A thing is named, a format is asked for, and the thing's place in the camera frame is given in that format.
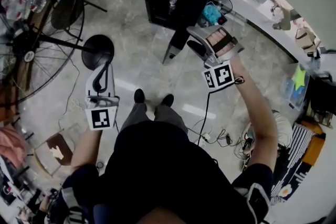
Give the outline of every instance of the shoe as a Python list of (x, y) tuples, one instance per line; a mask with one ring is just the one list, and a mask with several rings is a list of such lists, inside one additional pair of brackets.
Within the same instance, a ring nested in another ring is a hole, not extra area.
[(171, 93), (167, 94), (165, 98), (163, 98), (161, 104), (171, 107), (174, 103), (174, 95)]
[(141, 89), (137, 89), (134, 93), (134, 101), (135, 103), (144, 103), (145, 102), (145, 94)]

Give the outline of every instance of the pink cloth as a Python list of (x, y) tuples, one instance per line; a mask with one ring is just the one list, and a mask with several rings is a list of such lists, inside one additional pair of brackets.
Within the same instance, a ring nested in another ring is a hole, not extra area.
[(27, 142), (16, 132), (11, 124), (0, 128), (0, 154), (19, 168), (27, 156)]

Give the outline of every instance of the marble floor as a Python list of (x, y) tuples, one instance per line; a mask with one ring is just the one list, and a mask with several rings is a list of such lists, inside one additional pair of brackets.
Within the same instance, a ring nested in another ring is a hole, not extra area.
[[(196, 54), (185, 46), (169, 65), (162, 65), (174, 31), (149, 23), (144, 0), (91, 1), (105, 7), (108, 12), (86, 6), (82, 39), (85, 41), (92, 35), (104, 34), (114, 43), (112, 65), (116, 94), (120, 96), (118, 126), (122, 125), (132, 109), (134, 91), (142, 88), (146, 98), (153, 104), (159, 103), (167, 93), (173, 93), (175, 102), (172, 108), (182, 116), (187, 127), (200, 131), (208, 90), (201, 76), (203, 63)], [(269, 100), (271, 108), (281, 111), (293, 122), (297, 113), (288, 108), (279, 92), (285, 74), (284, 67), (292, 63), (291, 59), (271, 40), (247, 24), (229, 20), (225, 27), (245, 47), (240, 54), (241, 60)], [(79, 51), (75, 51), (72, 60), (80, 75), (64, 116), (62, 114), (67, 98), (78, 75), (70, 61), (50, 84), (20, 105), (22, 127), (25, 131), (35, 133), (30, 139), (32, 147), (59, 132), (61, 127), (65, 130), (70, 148), (74, 148), (80, 134), (88, 126), (83, 108), (85, 84), (91, 71), (83, 65)], [(212, 94), (208, 111), (210, 117), (204, 131), (211, 139), (214, 140), (225, 129), (234, 143), (238, 141), (249, 119), (235, 86)], [(99, 160), (102, 162), (105, 163), (110, 157), (116, 137), (116, 129), (104, 131), (99, 149)], [(197, 140), (197, 135), (192, 132), (189, 137), (191, 141)], [(219, 167), (230, 181), (239, 175), (242, 161), (234, 154), (239, 146), (237, 149), (221, 148), (215, 143), (203, 145), (203, 148), (218, 160)], [(58, 165), (46, 145), (38, 148), (37, 155), (49, 173), (57, 169)], [(29, 177), (42, 188), (59, 186), (69, 172), (67, 167), (62, 167), (50, 178), (37, 167), (33, 159), (28, 158), (28, 163), (32, 167), (28, 171)]]

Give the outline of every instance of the black fan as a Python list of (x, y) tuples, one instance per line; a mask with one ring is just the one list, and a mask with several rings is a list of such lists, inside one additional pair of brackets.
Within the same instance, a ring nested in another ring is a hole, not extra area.
[(100, 63), (101, 59), (112, 61), (112, 42), (95, 47), (91, 40), (90, 45), (78, 45), (85, 2), (1, 0), (1, 107), (22, 102), (38, 92), (61, 71), (74, 49), (85, 52), (86, 58), (98, 57)]

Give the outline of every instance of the striped fabric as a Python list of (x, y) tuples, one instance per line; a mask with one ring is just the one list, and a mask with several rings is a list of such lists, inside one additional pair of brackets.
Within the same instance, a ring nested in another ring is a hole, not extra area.
[[(283, 188), (283, 186), (287, 185), (288, 182), (296, 175), (296, 171), (300, 168), (301, 159), (306, 149), (309, 145), (311, 137), (314, 135), (313, 132), (305, 129), (304, 126), (300, 124), (295, 124), (293, 127), (293, 138), (289, 145), (289, 156), (288, 156), (288, 165), (287, 172), (285, 173), (282, 180), (279, 180), (276, 184), (272, 186), (271, 197), (272, 204), (276, 204), (280, 201), (284, 201), (283, 199), (277, 199), (279, 192)], [(306, 175), (297, 174), (296, 177), (299, 180), (303, 180)]]

